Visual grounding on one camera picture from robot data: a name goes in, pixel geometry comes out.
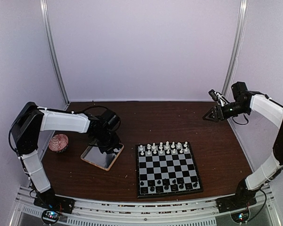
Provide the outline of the black grey chessboard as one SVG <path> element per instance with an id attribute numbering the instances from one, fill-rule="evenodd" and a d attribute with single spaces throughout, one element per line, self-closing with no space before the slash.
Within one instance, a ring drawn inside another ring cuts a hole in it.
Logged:
<path id="1" fill-rule="evenodd" d="M 136 150 L 137 198 L 160 198 L 203 192 L 191 144 L 139 144 Z"/>

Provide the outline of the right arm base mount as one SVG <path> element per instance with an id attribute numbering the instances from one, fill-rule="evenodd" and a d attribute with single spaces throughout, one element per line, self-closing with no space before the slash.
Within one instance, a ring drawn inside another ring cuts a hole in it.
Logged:
<path id="1" fill-rule="evenodd" d="M 240 225 L 248 223 L 250 220 L 250 206 L 256 203 L 256 198 L 252 198 L 248 202 L 236 201 L 234 195 L 216 199 L 219 213 L 229 213 L 232 221 Z"/>

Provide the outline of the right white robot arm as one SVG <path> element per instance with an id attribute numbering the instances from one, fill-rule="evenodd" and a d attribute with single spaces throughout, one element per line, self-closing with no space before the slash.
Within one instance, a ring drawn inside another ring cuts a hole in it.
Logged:
<path id="1" fill-rule="evenodd" d="M 277 132 L 270 156 L 246 178 L 242 179 L 231 197 L 237 208 L 242 208 L 268 181 L 274 179 L 283 169 L 283 105 L 267 94 L 251 91 L 245 82 L 238 81 L 231 86 L 233 101 L 230 102 L 218 91 L 210 90 L 216 105 L 205 113 L 203 120 L 219 122 L 239 115 L 256 113 L 268 121 Z"/>

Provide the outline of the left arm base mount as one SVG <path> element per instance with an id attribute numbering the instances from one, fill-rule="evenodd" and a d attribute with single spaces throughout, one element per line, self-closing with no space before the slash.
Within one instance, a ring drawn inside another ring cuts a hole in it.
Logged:
<path id="1" fill-rule="evenodd" d="M 57 223 L 63 214 L 71 214 L 75 205 L 75 200 L 55 196 L 53 202 L 45 202 L 40 197 L 35 197 L 34 205 L 42 207 L 44 210 L 41 213 L 41 220 L 46 225 L 53 225 Z"/>

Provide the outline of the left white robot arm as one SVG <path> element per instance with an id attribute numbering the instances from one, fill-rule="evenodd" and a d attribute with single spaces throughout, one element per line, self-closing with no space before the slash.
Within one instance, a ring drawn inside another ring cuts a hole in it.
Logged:
<path id="1" fill-rule="evenodd" d="M 102 152 L 111 153 L 121 142 L 116 133 L 120 122 L 120 117 L 108 108 L 101 115 L 92 115 L 86 110 L 68 112 L 28 102 L 11 125 L 8 142 L 35 189 L 41 193 L 41 203 L 48 209 L 54 209 L 58 198 L 49 192 L 51 184 L 38 156 L 40 132 L 56 130 L 88 134 L 97 141 L 96 145 Z"/>

